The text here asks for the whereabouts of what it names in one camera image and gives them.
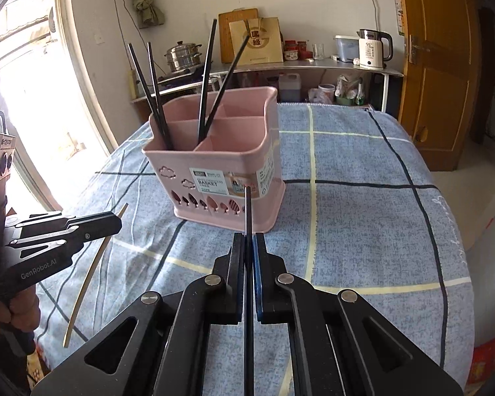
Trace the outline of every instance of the table leg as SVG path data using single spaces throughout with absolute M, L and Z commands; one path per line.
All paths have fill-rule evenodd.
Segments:
M 383 102 L 381 103 L 381 112 L 387 111 L 387 96 L 388 96 L 388 74 L 383 74 Z

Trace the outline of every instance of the human hand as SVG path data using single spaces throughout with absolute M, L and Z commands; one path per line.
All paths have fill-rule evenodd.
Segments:
M 22 332 L 37 329 L 41 321 L 41 310 L 38 308 L 38 296 L 35 286 L 17 293 L 9 301 L 9 308 L 0 301 L 0 323 L 11 323 Z

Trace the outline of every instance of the electric kettle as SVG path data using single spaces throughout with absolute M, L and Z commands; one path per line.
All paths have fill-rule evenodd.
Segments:
M 371 29 L 360 29 L 359 36 L 359 64 L 361 67 L 383 68 L 384 63 L 390 61 L 394 54 L 392 36 L 388 33 Z M 388 40 L 388 56 L 384 56 L 382 38 Z

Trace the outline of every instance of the white wall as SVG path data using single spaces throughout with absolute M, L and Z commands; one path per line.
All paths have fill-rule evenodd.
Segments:
M 146 54 L 128 15 L 120 8 L 123 32 L 139 50 L 145 65 Z M 335 52 L 333 36 L 356 35 L 360 28 L 375 29 L 372 0 L 156 0 L 164 11 L 163 26 L 144 30 L 145 40 L 151 40 L 156 60 L 167 70 L 165 51 L 183 40 L 202 43 L 205 52 L 212 19 L 219 13 L 236 8 L 257 7 L 260 16 L 277 16 L 284 38 L 324 43 L 327 55 Z M 393 36 L 395 58 L 389 66 L 403 68 L 404 39 L 398 35 L 394 0 L 376 0 L 379 28 Z M 137 128 L 137 117 L 129 103 L 127 70 L 113 0 L 72 0 L 74 19 L 86 68 L 108 123 L 118 141 L 123 141 Z M 104 43 L 96 44 L 95 35 Z M 219 36 L 216 35 L 214 60 L 219 61 Z

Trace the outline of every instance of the silver screw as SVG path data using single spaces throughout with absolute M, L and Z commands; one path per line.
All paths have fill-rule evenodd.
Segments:
M 345 290 L 343 293 L 341 293 L 341 299 L 345 302 L 350 302 L 354 303 L 357 301 L 357 293 L 355 293 L 353 290 Z
M 145 292 L 141 295 L 141 302 L 146 305 L 155 304 L 159 299 L 159 296 L 156 292 Z
M 287 273 L 281 274 L 277 277 L 277 281 L 281 284 L 292 284 L 293 280 L 293 275 Z
M 217 276 L 216 274 L 209 274 L 207 277 L 205 277 L 204 281 L 207 285 L 217 285 L 220 284 L 222 278 L 220 276 Z

